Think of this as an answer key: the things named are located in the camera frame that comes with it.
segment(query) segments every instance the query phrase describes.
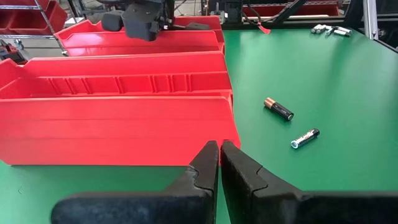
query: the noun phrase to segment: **red storage bin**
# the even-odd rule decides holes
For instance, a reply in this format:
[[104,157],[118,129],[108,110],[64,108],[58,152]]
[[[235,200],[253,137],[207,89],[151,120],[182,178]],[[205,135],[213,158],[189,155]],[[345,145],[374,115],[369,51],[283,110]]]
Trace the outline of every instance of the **red storage bin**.
[[[50,1],[45,15],[49,19],[54,32],[62,30],[68,16],[57,1]],[[52,35],[50,28],[38,10],[17,11],[10,30],[21,35]]]
[[29,73],[29,78],[15,80],[16,85],[25,85],[24,91],[0,85],[4,86],[0,98],[209,94],[232,98],[221,52],[33,58],[19,70],[21,76]]
[[[212,63],[204,66],[204,58]],[[220,58],[197,52],[0,62],[0,159],[186,166],[209,140],[239,147]]]
[[15,34],[14,31],[9,30],[15,14],[16,12],[12,10],[0,10],[0,34]]
[[[37,0],[43,10],[47,10],[50,0]],[[35,0],[0,0],[0,5],[8,6],[36,6]]]
[[70,56],[131,55],[170,52],[224,52],[224,37],[216,16],[177,17],[175,24],[208,24],[212,30],[162,31],[155,41],[129,38],[124,29],[108,32],[101,23],[84,21],[55,34]]

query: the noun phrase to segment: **metal frame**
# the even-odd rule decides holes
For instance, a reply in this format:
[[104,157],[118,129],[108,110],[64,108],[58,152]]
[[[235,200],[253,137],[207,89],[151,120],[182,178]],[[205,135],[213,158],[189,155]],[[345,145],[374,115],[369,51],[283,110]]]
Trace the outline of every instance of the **metal frame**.
[[63,48],[61,42],[58,40],[58,38],[56,36],[54,36],[55,31],[54,31],[48,17],[45,15],[45,11],[43,10],[42,6],[39,4],[39,2],[37,0],[35,0],[35,4],[36,4],[35,6],[0,6],[0,10],[1,9],[39,10],[53,35],[0,35],[0,38],[5,38],[5,39],[6,38],[8,38],[8,39],[55,39],[57,41],[59,47],[62,50],[62,54],[67,56],[67,52]]

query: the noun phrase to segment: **black cable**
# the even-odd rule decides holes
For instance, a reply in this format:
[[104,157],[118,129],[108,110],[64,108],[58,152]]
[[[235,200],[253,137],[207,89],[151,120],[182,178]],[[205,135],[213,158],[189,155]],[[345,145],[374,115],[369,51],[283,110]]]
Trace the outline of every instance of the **black cable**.
[[184,4],[187,0],[183,0],[178,6],[174,8],[174,11],[176,11],[182,4]]
[[[253,8],[251,7],[250,3],[247,3],[247,6],[248,6],[248,8],[249,8],[253,13],[255,13],[255,15],[257,16],[257,18],[258,18],[258,20],[259,20],[260,23],[271,21],[271,20],[275,19],[276,17],[278,17],[282,12],[284,12],[284,11],[286,11],[288,8],[290,8],[290,5],[285,6],[280,12],[278,12],[278,14],[276,14],[276,15],[274,15],[274,16],[271,16],[270,18],[265,19],[265,20],[262,21],[262,20],[261,20],[260,14],[259,14],[255,9],[253,9]],[[243,8],[242,8],[242,15],[243,15],[243,17],[244,17],[250,24],[253,24],[253,25],[256,25],[256,26],[259,25],[259,24],[256,24],[255,22],[251,21],[251,20],[248,18],[248,16],[243,12]]]

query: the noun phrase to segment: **silver battery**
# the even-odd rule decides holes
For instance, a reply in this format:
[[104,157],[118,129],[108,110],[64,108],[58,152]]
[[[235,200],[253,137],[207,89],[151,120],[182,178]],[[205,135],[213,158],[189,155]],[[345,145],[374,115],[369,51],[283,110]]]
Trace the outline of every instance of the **silver battery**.
[[297,149],[300,146],[304,145],[305,143],[311,141],[312,139],[316,138],[320,134],[317,128],[311,129],[309,132],[304,134],[303,136],[299,137],[298,139],[293,140],[290,145]]

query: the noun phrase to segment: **floor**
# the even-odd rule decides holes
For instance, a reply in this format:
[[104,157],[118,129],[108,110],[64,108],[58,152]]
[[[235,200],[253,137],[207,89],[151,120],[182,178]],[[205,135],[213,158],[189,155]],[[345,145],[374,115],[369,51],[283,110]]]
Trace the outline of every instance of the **floor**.
[[[60,2],[61,7],[68,12],[69,17],[70,10],[68,8],[67,0],[57,0]],[[178,6],[181,4],[181,0],[176,0],[175,5]],[[83,4],[87,9],[94,9],[101,5],[96,0],[83,0]],[[200,15],[200,0],[186,0],[176,11],[176,16],[199,16]],[[102,14],[96,13],[92,15],[88,15],[87,18],[94,23],[97,23],[101,20]],[[4,39],[6,42],[14,44],[13,39]],[[34,40],[34,39],[23,39],[22,43],[24,44],[26,54],[32,57],[63,57],[62,51],[60,50],[56,40]]]

